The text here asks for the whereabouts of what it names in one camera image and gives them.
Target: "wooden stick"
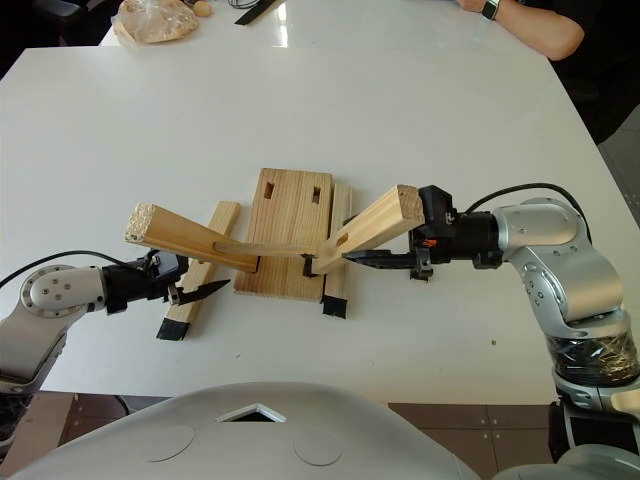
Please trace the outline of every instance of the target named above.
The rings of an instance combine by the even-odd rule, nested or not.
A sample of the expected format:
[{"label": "wooden stick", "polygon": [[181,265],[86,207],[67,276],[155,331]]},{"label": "wooden stick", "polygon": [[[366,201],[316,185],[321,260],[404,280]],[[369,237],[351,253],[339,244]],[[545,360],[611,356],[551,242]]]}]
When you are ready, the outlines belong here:
[{"label": "wooden stick", "polygon": [[313,273],[327,273],[343,253],[376,248],[423,223],[418,189],[397,185],[320,245]]},{"label": "wooden stick", "polygon": [[[240,214],[240,204],[236,202],[220,202],[209,221],[209,228],[223,235],[231,235],[231,231]],[[182,277],[182,288],[185,292],[197,290],[200,285],[209,283],[215,274],[217,265],[191,260],[189,270]],[[202,301],[186,305],[171,305],[156,335],[161,340],[182,340],[200,311]]]},{"label": "wooden stick", "polygon": [[256,255],[258,257],[300,257],[318,253],[317,245],[271,245],[268,243],[225,243],[216,242],[214,250],[221,253]]},{"label": "wooden stick", "polygon": [[[339,183],[333,186],[333,204],[331,207],[331,235],[342,228],[342,223],[351,217],[351,187]],[[347,316],[346,276],[347,265],[342,260],[339,265],[327,273],[322,296],[322,313],[336,317]]]},{"label": "wooden stick", "polygon": [[213,249],[215,242],[235,242],[232,238],[150,203],[136,207],[124,239],[205,262],[221,263],[244,272],[255,272],[258,266],[258,257],[254,255],[219,253]]}]

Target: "wood grain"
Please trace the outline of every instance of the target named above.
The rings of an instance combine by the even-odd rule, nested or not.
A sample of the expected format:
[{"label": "wood grain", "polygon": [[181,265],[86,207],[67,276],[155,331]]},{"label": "wood grain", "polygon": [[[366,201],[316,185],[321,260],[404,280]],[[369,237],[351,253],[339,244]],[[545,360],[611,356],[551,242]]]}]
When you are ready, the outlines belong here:
[{"label": "wood grain", "polygon": [[327,273],[340,265],[343,253],[376,248],[423,223],[418,190],[397,185],[320,245],[313,273]]},{"label": "wood grain", "polygon": [[[329,232],[332,176],[263,169],[251,209],[246,243],[319,245]],[[324,277],[304,277],[304,260],[261,257],[258,272],[239,272],[234,289],[319,302]]]},{"label": "wood grain", "polygon": [[223,254],[213,249],[215,242],[235,242],[232,238],[150,203],[141,203],[136,207],[124,239],[205,262],[221,263],[245,272],[255,272],[257,269],[258,257],[254,255]]},{"label": "wood grain", "polygon": [[216,242],[213,248],[221,253],[241,253],[258,257],[300,257],[301,255],[315,256],[318,253],[318,245]]},{"label": "wood grain", "polygon": [[[209,228],[226,236],[231,235],[240,210],[240,204],[236,202],[218,203],[209,221]],[[192,292],[197,290],[200,285],[209,283],[216,272],[216,268],[217,265],[215,263],[191,260],[189,270],[182,277],[181,286],[184,291]],[[202,301],[187,303],[186,305],[171,305],[165,318],[176,322],[193,323],[201,304]]]},{"label": "wood grain", "polygon": [[[351,217],[353,191],[351,187],[336,183],[333,186],[333,203],[331,206],[331,235],[342,228],[345,220]],[[338,266],[327,273],[324,284],[324,295],[333,298],[347,299],[346,291],[346,261],[342,260]]]}]

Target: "black cable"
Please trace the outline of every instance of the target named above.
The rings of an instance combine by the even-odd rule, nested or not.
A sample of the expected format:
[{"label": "black cable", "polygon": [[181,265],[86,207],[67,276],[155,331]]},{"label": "black cable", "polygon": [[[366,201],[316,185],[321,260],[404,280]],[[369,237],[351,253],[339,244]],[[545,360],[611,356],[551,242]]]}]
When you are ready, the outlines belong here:
[{"label": "black cable", "polygon": [[497,192],[490,193],[489,195],[482,197],[477,202],[472,203],[471,206],[469,208],[467,208],[467,210],[464,213],[465,213],[465,215],[469,215],[471,212],[476,210],[480,205],[482,205],[483,203],[488,202],[489,200],[493,200],[496,197],[500,197],[500,196],[506,195],[508,193],[519,192],[521,190],[533,190],[534,188],[544,188],[544,189],[547,189],[547,190],[553,190],[554,192],[557,192],[560,195],[562,195],[571,204],[571,206],[573,208],[575,208],[576,211],[580,215],[582,215],[582,218],[584,220],[584,224],[587,227],[587,238],[589,239],[590,243],[593,243],[591,241],[591,229],[589,228],[589,223],[587,222],[587,217],[585,216],[584,212],[582,211],[582,208],[580,207],[580,204],[573,197],[573,195],[571,195],[569,192],[567,192],[564,188],[559,187],[558,185],[555,185],[553,183],[544,183],[544,182],[541,182],[541,183],[523,183],[522,185],[515,185],[513,187],[503,188],[502,190],[498,190]]},{"label": "black cable", "polygon": [[104,260],[108,260],[110,262],[115,263],[116,265],[120,265],[121,267],[130,268],[131,270],[138,270],[136,267],[129,265],[128,263],[122,262],[116,258],[110,257],[109,255],[105,255],[104,253],[94,252],[91,250],[69,250],[67,252],[55,253],[53,255],[49,255],[48,257],[41,258],[40,260],[36,260],[35,262],[31,262],[29,265],[25,265],[24,267],[16,270],[8,277],[4,278],[0,281],[0,288],[4,287],[11,280],[16,278],[18,275],[22,275],[27,270],[31,270],[33,267],[37,267],[38,265],[42,265],[43,263],[50,262],[51,260],[55,260],[60,257],[68,257],[71,255],[92,255],[94,257],[102,258]]},{"label": "black cable", "polygon": [[229,5],[239,10],[246,10],[247,8],[251,8],[255,6],[259,1],[260,0],[249,0],[247,2],[241,3],[240,0],[228,0]]},{"label": "black cable", "polygon": [[127,405],[127,402],[125,402],[124,398],[122,398],[121,395],[114,395],[113,398],[115,398],[118,401],[118,403],[122,406],[125,416],[131,415],[131,409],[129,408],[129,405]]}]

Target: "wooden board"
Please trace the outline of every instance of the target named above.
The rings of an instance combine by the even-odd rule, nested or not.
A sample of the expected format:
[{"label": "wooden board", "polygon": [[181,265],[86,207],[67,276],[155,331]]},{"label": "wooden board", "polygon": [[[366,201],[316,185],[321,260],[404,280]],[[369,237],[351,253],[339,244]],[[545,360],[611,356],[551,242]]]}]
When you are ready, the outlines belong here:
[{"label": "wooden board", "polygon": [[136,206],[124,239],[205,262],[222,263],[245,272],[255,272],[258,264],[258,257],[253,255],[214,250],[215,242],[235,242],[232,238],[151,203]]},{"label": "wooden board", "polygon": [[[332,176],[263,169],[251,209],[247,243],[319,245],[329,232]],[[319,302],[323,276],[304,277],[302,257],[260,257],[257,273],[238,272],[234,289]]]},{"label": "wooden board", "polygon": [[418,190],[396,185],[320,245],[313,273],[327,273],[340,265],[343,253],[376,248],[423,223]]},{"label": "wooden board", "polygon": [[[236,202],[220,202],[216,207],[209,228],[229,236],[240,214],[240,204]],[[200,285],[209,283],[215,274],[217,265],[202,260],[191,260],[189,270],[182,277],[181,286],[185,292],[197,290]],[[171,305],[157,338],[162,340],[182,340],[189,325],[193,323],[200,311],[202,301],[187,303],[186,305]]]},{"label": "wooden board", "polygon": [[[346,185],[336,183],[333,186],[333,201],[331,204],[331,235],[343,226],[343,222],[351,217],[352,189]],[[346,260],[333,268],[325,277],[324,295],[322,296],[323,313],[346,318],[347,291]]]}]

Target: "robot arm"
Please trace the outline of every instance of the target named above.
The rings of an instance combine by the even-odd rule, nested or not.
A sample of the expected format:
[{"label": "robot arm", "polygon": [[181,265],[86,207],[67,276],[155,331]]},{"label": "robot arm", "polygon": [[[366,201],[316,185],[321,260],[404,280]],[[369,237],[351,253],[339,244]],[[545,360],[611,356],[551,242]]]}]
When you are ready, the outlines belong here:
[{"label": "robot arm", "polygon": [[[411,278],[420,280],[433,275],[434,264],[451,260],[471,260],[478,269],[511,263],[553,359],[564,410],[561,428],[571,429],[576,408],[581,415],[603,412],[592,415],[598,420],[629,419],[631,426],[621,428],[633,430],[637,453],[640,365],[622,307],[622,283],[593,248],[583,215],[550,198],[459,214],[451,195],[437,187],[420,189],[420,196],[427,220],[410,232],[409,253],[373,250],[345,257],[376,268],[411,269]],[[572,441],[578,440],[570,438],[569,446],[575,446]]]},{"label": "robot arm", "polygon": [[71,325],[85,313],[122,312],[129,302],[143,298],[190,303],[228,283],[213,282],[185,293],[175,283],[187,269],[186,257],[151,250],[133,262],[103,268],[42,267],[24,281],[15,309],[0,321],[0,461]]}]

